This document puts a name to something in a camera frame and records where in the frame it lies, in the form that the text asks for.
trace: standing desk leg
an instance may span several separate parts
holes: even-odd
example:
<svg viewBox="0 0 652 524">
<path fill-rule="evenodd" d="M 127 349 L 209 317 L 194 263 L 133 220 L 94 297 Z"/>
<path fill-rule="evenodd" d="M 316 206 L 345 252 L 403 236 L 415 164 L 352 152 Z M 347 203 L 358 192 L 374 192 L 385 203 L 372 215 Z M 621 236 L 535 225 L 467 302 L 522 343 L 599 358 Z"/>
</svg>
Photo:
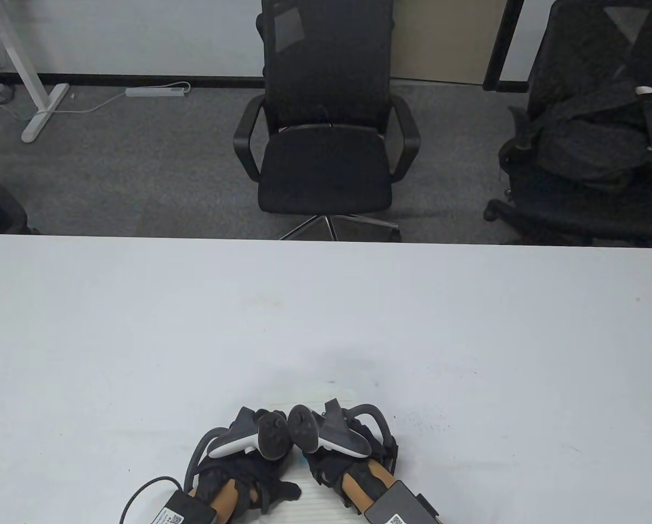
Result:
<svg viewBox="0 0 652 524">
<path fill-rule="evenodd" d="M 0 39 L 6 52 L 10 57 L 13 65 L 15 66 L 18 74 L 22 78 L 22 83 L 25 84 L 27 92 L 32 97 L 34 105 L 37 106 L 37 114 L 32 117 L 26 129 L 22 132 L 23 142 L 32 142 L 37 138 L 39 132 L 44 128 L 51 111 L 54 111 L 62 101 L 64 95 L 69 90 L 68 84 L 57 84 L 52 89 L 50 94 L 44 90 L 44 85 L 39 80 L 37 72 L 34 70 L 32 62 L 27 57 L 25 47 L 22 45 L 21 39 L 18 37 L 15 28 L 8 18 L 8 13 L 0 3 Z"/>
</svg>

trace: black glove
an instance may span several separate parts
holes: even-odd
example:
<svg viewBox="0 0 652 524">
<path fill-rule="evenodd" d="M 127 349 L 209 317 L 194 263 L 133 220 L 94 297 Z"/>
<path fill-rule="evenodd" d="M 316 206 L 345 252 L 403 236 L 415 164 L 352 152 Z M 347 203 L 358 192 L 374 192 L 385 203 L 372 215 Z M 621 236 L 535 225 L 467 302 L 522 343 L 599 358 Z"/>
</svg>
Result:
<svg viewBox="0 0 652 524">
<path fill-rule="evenodd" d="M 396 466 L 396 455 L 398 454 L 398 446 L 396 446 L 396 440 L 393 437 L 391 437 L 393 445 L 386 448 L 375 438 L 369 428 L 357 419 L 349 418 L 348 427 L 367 439 L 372 447 L 372 454 L 369 457 L 364 459 L 355 458 L 338 451 L 326 451 L 323 448 L 318 448 L 313 454 L 304 452 L 311 475 L 316 479 L 316 482 L 332 487 L 338 496 L 343 499 L 345 507 L 350 507 L 352 501 L 343 492 L 343 476 L 346 473 L 350 474 L 370 499 L 377 500 L 386 492 L 387 488 L 384 482 L 372 474 L 368 462 L 376 461 L 393 474 Z"/>
<path fill-rule="evenodd" d="M 248 509 L 260 509 L 265 514 L 272 504 L 297 500 L 301 496 L 299 486 L 280 480 L 288 458 L 289 454 L 279 461 L 268 461 L 258 451 L 248 454 L 240 451 L 221 459 L 206 456 L 196 469 L 199 479 L 195 496 L 211 504 L 224 485 L 233 479 L 238 502 L 229 522 L 242 516 Z M 256 501 L 250 497 L 251 487 L 258 493 Z"/>
<path fill-rule="evenodd" d="M 283 419 L 286 418 L 283 412 L 274 413 L 279 414 Z M 256 424 L 259 424 L 263 415 L 266 414 L 268 412 L 265 409 L 259 409 L 252 413 L 252 419 Z M 218 429 L 224 432 L 228 431 L 223 428 Z M 203 437 L 195 450 L 196 454 L 201 453 L 206 447 L 207 439 L 211 437 L 212 432 Z M 277 450 L 281 454 L 281 458 L 270 461 L 263 457 L 258 450 L 248 453 L 239 451 L 219 459 L 205 456 L 196 467 L 193 467 L 193 463 L 196 463 L 193 456 L 188 475 L 186 475 L 186 490 L 191 488 L 194 475 L 198 475 L 195 497 L 207 504 L 211 504 L 226 483 L 233 479 L 236 483 L 238 501 L 229 522 L 245 514 L 248 509 L 260 509 L 265 514 L 272 504 L 277 504 L 282 500 L 299 499 L 301 496 L 299 486 L 292 482 L 282 482 L 280 480 L 290 456 L 291 440 L 288 438 L 288 440 L 284 441 L 284 435 L 278 432 L 275 437 L 268 434 L 264 442 L 272 445 L 272 451 Z M 258 494 L 258 499 L 255 501 L 251 499 L 251 489 L 255 489 Z"/>
</svg>

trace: chrome chair base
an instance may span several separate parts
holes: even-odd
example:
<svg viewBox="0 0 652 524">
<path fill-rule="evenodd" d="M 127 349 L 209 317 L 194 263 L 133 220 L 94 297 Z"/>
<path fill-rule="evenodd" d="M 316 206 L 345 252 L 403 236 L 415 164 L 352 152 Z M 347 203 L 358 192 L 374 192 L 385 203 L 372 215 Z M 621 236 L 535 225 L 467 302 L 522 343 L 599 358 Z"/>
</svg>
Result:
<svg viewBox="0 0 652 524">
<path fill-rule="evenodd" d="M 328 232 L 331 234 L 331 240 L 334 242 L 338 242 L 338 232 L 336 232 L 336 227 L 333 224 L 334 219 L 346 220 L 347 222 L 356 222 L 358 224 L 378 225 L 379 227 L 391 229 L 389 240 L 392 242 L 400 242 L 401 240 L 401 232 L 400 229 L 398 229 L 398 224 L 369 217 L 361 217 L 360 215 L 314 215 L 310 219 L 302 222 L 297 227 L 292 229 L 288 234 L 281 237 L 280 240 L 289 240 L 290 238 L 293 238 L 294 236 L 309 229 L 312 225 L 316 224 L 319 219 L 324 219 L 326 221 L 326 225 L 328 225 Z"/>
</svg>

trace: battery pack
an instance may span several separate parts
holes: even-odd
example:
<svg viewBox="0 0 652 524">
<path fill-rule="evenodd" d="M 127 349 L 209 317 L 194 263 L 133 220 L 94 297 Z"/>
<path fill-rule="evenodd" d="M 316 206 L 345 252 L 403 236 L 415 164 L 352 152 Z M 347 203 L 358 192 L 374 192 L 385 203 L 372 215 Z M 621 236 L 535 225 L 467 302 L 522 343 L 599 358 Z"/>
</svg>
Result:
<svg viewBox="0 0 652 524">
<path fill-rule="evenodd" d="M 151 524 L 214 524 L 217 512 L 201 500 L 176 491 Z"/>
<path fill-rule="evenodd" d="M 365 511 L 371 524 L 440 524 L 437 515 L 425 497 L 414 496 L 401 481 L 396 481 Z"/>
</svg>

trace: mesh chair backrest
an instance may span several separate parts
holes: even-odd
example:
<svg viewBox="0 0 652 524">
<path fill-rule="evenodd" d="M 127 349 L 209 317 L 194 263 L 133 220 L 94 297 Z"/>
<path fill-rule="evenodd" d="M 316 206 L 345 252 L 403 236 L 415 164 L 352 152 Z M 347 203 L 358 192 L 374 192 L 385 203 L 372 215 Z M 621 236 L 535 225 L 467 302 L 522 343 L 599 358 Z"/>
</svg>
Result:
<svg viewBox="0 0 652 524">
<path fill-rule="evenodd" d="M 393 0 L 263 0 L 268 120 L 385 127 Z"/>
<path fill-rule="evenodd" d="M 652 87 L 652 0 L 557 0 L 533 67 L 530 119 L 622 78 Z"/>
</svg>

